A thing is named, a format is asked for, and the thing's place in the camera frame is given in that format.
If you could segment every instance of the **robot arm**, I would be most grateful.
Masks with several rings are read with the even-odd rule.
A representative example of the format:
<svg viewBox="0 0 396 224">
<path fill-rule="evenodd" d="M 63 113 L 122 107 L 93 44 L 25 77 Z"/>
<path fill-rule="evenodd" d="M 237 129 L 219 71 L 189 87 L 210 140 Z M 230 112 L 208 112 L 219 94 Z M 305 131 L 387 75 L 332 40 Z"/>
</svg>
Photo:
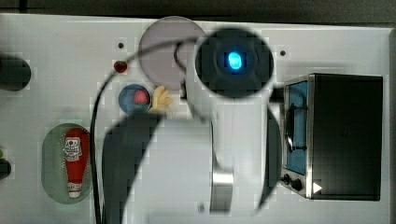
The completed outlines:
<svg viewBox="0 0 396 224">
<path fill-rule="evenodd" d="M 267 150 L 267 128 L 276 123 L 267 108 L 271 50 L 251 32 L 223 29 L 203 38 L 191 58 L 187 100 L 200 119 L 133 114 L 107 134 L 107 224 L 158 214 L 251 216 L 275 185 L 268 170 L 280 157 Z"/>
</svg>

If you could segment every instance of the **oven knob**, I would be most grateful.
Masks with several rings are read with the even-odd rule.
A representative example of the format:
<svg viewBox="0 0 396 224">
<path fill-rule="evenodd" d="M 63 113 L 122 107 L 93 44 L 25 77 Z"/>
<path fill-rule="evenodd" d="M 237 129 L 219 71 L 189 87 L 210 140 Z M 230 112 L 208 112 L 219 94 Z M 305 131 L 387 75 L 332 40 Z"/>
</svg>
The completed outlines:
<svg viewBox="0 0 396 224">
<path fill-rule="evenodd" d="M 283 181 L 283 183 L 285 183 L 285 185 L 288 185 L 290 183 L 290 176 L 289 175 L 283 175 L 281 180 Z"/>
<path fill-rule="evenodd" d="M 295 180 L 291 180 L 291 187 L 296 189 L 297 191 L 300 191 L 303 188 L 303 184 L 301 183 L 301 180 L 299 178 Z"/>
</svg>

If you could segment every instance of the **ketchup bottle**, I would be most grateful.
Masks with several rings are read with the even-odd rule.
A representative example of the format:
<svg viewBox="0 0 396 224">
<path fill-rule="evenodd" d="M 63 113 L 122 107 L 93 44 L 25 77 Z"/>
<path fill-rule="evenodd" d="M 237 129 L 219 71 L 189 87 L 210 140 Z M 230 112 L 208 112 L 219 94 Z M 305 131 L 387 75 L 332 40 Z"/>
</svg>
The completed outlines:
<svg viewBox="0 0 396 224">
<path fill-rule="evenodd" d="M 71 129 L 64 139 L 64 152 L 69 197 L 78 198 L 90 154 L 90 135 L 80 128 Z"/>
</svg>

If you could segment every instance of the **screw hole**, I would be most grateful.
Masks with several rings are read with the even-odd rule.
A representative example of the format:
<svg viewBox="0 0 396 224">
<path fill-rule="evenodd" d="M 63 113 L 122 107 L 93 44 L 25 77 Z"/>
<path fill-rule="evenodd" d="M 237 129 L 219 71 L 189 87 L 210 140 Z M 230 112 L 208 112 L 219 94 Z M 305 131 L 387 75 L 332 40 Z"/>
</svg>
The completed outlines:
<svg viewBox="0 0 396 224">
<path fill-rule="evenodd" d="M 198 205 L 198 212 L 199 212 L 199 213 L 203 213 L 204 211 L 205 211 L 205 206 L 204 206 L 203 203 L 200 203 L 200 204 Z"/>
</svg>

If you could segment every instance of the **black cable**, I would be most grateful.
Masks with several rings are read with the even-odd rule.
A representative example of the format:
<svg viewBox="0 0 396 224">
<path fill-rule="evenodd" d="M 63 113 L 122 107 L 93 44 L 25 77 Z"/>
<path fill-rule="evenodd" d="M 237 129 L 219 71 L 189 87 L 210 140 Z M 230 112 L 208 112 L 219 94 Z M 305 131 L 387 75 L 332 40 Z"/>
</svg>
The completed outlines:
<svg viewBox="0 0 396 224">
<path fill-rule="evenodd" d="M 188 42 L 190 42 L 190 41 L 180 42 L 180 43 L 176 44 L 176 47 L 174 50 L 175 63 L 180 68 L 180 70 L 184 72 L 184 75 L 187 74 L 187 66 L 185 64 L 183 64 L 181 62 L 181 60 L 178 58 L 178 52 L 180 51 L 181 47 Z M 187 100 L 186 80 L 185 79 L 183 79 L 183 81 L 180 83 L 180 86 L 181 86 L 181 91 L 182 91 L 182 93 L 180 95 L 180 99 Z"/>
<path fill-rule="evenodd" d="M 181 46 L 184 43 L 188 43 L 188 42 L 193 42 L 195 43 L 197 41 L 196 37 L 191 37 L 191 38 L 186 38 L 186 39 L 181 39 L 181 40 L 173 40 L 173 41 L 166 41 L 166 42 L 162 42 L 160 44 L 151 46 L 149 48 L 146 49 L 140 49 L 137 53 L 133 54 L 132 56 L 130 56 L 127 60 L 126 63 L 130 63 L 131 61 L 133 61 L 134 59 L 136 59 L 139 56 L 142 56 L 144 54 L 150 53 L 154 50 L 157 49 L 162 49 L 162 48 L 166 48 L 169 46 Z M 105 82 L 103 83 L 101 89 L 99 90 L 98 95 L 96 96 L 96 100 L 95 100 L 95 104 L 93 107 L 93 111 L 92 111 L 92 120 L 91 120 L 91 128 L 90 128 L 90 161 L 91 161 L 91 168 L 92 168 L 92 187 L 93 187 L 93 200 L 94 200 L 94 209 L 95 209 L 95 219 L 96 219 L 96 223 L 97 224 L 101 224 L 101 223 L 106 223 L 106 216 L 105 216 L 105 199 L 104 199 L 104 203 L 103 203 L 103 220 L 101 220 L 101 213 L 100 213 L 100 202 L 99 202 L 99 188 L 98 188 L 98 178 L 97 178 L 97 171 L 96 171 L 96 152 L 95 152 L 95 145 L 94 145 L 94 137 L 95 137 L 95 124 L 96 124 L 96 116 L 97 116 L 97 111 L 98 111 L 98 107 L 99 107 L 99 102 L 100 99 L 102 97 L 102 94 L 104 92 L 104 90 L 106 89 L 107 85 L 111 82 L 111 80 L 117 75 L 116 71 L 113 71 L 112 73 L 110 73 L 110 76 L 105 80 Z"/>
<path fill-rule="evenodd" d="M 174 51 L 174 60 L 175 60 L 175 63 L 177 64 L 177 66 L 180 68 L 180 70 L 181 71 L 183 71 L 184 72 L 184 74 L 186 74 L 187 73 L 187 67 L 186 67 L 186 65 L 184 65 L 181 61 L 180 61 L 180 59 L 178 58 L 178 51 L 180 50 L 180 48 L 183 46 L 183 44 L 184 43 L 178 43 L 178 44 L 176 44 L 176 48 L 175 48 L 175 51 Z"/>
</svg>

